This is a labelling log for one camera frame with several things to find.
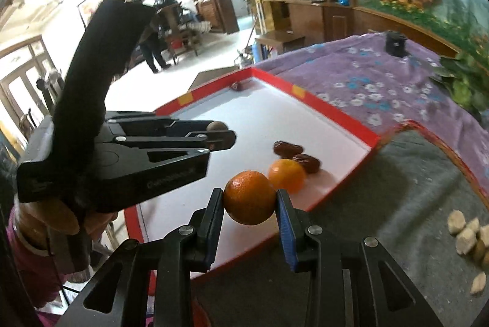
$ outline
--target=gray mat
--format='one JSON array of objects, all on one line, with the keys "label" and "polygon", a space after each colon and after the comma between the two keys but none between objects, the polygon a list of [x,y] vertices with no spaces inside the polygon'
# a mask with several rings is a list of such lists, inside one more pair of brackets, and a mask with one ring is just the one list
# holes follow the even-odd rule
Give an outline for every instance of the gray mat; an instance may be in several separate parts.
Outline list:
[{"label": "gray mat", "polygon": [[[404,132],[373,157],[313,220],[352,240],[377,237],[415,282],[446,327],[469,326],[489,297],[470,296],[479,269],[455,252],[453,209],[489,223],[489,214],[456,166],[416,132]],[[194,293],[213,327],[299,327],[309,276],[295,275],[278,240],[201,283]]]}]

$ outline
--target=orange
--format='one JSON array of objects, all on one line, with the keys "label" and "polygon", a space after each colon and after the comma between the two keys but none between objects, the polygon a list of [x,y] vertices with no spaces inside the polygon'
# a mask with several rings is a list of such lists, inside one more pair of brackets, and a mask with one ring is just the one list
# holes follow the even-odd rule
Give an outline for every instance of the orange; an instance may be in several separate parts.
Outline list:
[{"label": "orange", "polygon": [[306,172],[298,162],[282,158],[270,166],[268,180],[275,190],[285,189],[289,194],[294,194],[304,186]]},{"label": "orange", "polygon": [[261,224],[275,211],[275,190],[257,171],[243,171],[230,179],[223,200],[229,216],[243,225]]}]

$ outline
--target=purple tablecloth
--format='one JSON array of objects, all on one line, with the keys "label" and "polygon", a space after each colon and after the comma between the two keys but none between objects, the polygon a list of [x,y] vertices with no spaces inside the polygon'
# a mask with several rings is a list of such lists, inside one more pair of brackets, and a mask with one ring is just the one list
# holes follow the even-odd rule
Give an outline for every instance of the purple tablecloth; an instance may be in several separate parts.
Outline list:
[{"label": "purple tablecloth", "polygon": [[489,193],[489,133],[428,77],[439,56],[408,41],[412,57],[384,51],[384,34],[316,44],[261,62],[260,69],[340,108],[378,134],[414,120],[443,140]]}]

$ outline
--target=hand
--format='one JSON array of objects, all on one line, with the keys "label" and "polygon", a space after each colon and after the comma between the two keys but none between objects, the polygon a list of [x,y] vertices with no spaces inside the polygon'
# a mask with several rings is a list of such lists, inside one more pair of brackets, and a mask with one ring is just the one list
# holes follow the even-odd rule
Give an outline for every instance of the hand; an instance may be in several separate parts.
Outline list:
[{"label": "hand", "polygon": [[[107,224],[117,218],[117,214],[89,211],[83,227],[92,240],[98,240]],[[77,234],[80,231],[75,214],[56,198],[33,203],[19,203],[16,198],[15,220],[17,229],[26,240],[41,250],[47,249],[47,227],[65,234]]]}]

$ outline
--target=silver bolt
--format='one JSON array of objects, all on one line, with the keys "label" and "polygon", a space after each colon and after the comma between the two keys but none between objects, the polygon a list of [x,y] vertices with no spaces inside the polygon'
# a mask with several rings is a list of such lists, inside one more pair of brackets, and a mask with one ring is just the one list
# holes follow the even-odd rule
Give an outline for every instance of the silver bolt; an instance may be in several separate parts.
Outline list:
[{"label": "silver bolt", "polygon": [[138,246],[139,242],[136,239],[127,239],[122,245],[127,250],[132,250]]},{"label": "silver bolt", "polygon": [[378,246],[378,240],[375,237],[367,237],[363,241],[367,247],[377,247]]},{"label": "silver bolt", "polygon": [[323,232],[323,228],[318,226],[318,225],[311,225],[307,228],[307,231],[310,233],[310,234],[321,234]]},{"label": "silver bolt", "polygon": [[194,231],[194,228],[191,227],[190,225],[183,225],[180,226],[178,229],[178,233],[180,233],[182,236],[188,236]]}]

